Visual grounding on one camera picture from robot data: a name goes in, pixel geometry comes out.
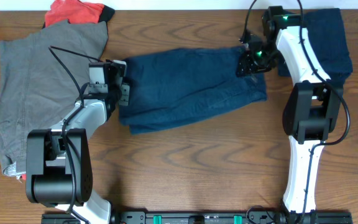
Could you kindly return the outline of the dark blue shorts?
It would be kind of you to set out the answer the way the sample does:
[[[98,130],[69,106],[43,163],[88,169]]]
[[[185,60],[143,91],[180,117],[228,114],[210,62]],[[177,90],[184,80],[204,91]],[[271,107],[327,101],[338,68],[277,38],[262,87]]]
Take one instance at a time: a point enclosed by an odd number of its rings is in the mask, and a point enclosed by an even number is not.
[[[263,74],[237,77],[242,47],[175,49],[126,58],[132,134],[177,128],[267,99]]]

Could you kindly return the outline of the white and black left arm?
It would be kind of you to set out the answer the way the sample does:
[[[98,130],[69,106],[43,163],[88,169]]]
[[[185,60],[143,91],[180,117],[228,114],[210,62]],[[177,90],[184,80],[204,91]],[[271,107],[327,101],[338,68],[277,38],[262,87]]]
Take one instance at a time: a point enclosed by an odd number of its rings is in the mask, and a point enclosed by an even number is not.
[[[51,127],[28,134],[26,196],[59,210],[42,215],[42,223],[118,223],[111,203],[93,190],[88,141],[116,105],[128,105],[126,68],[120,60],[91,63],[74,108]]]

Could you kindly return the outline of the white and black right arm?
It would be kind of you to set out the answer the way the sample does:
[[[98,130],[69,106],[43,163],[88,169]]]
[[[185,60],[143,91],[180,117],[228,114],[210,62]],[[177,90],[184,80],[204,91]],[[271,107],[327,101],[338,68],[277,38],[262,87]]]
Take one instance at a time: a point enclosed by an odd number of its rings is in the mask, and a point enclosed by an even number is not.
[[[317,223],[315,187],[321,153],[333,132],[339,108],[348,109],[343,86],[332,81],[311,47],[303,14],[287,14],[281,6],[270,6],[262,16],[265,40],[244,29],[239,39],[244,52],[236,75],[268,72],[282,58],[293,82],[282,124],[290,142],[288,182],[282,198],[283,211],[275,223]]]

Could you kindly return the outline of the grey shorts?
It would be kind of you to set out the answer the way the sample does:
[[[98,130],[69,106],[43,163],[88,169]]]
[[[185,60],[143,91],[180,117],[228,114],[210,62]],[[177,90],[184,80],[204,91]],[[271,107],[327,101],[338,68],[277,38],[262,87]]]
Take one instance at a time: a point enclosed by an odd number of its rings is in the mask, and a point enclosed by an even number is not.
[[[25,174],[27,135],[47,129],[74,107],[89,80],[89,57],[108,41],[105,22],[56,23],[24,39],[0,42],[0,163],[2,174]]]

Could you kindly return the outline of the folded dark blue garment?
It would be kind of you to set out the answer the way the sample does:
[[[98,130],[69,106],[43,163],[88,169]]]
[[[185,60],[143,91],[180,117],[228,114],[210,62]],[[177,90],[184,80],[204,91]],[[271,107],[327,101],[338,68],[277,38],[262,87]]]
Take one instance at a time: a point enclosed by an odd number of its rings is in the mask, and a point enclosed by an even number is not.
[[[341,12],[338,8],[304,14],[310,44],[324,71],[336,82],[344,83],[353,72]]]

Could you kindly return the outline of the red and black garment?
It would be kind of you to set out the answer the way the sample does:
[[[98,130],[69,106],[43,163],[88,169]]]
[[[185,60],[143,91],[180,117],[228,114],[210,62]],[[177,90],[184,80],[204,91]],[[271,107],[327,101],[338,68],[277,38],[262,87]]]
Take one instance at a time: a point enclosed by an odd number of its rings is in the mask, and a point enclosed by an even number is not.
[[[70,24],[97,24],[108,22],[115,14],[115,10],[101,3],[82,2],[80,0],[55,0],[50,10],[45,14],[43,28],[61,21]]]

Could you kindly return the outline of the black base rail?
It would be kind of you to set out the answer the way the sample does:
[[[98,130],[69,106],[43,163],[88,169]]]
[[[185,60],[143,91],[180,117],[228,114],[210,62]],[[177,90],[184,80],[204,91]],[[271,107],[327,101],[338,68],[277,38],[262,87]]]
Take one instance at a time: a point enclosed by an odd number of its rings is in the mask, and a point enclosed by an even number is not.
[[[348,212],[311,212],[304,215],[251,211],[246,213],[123,212],[112,219],[119,224],[352,224]]]

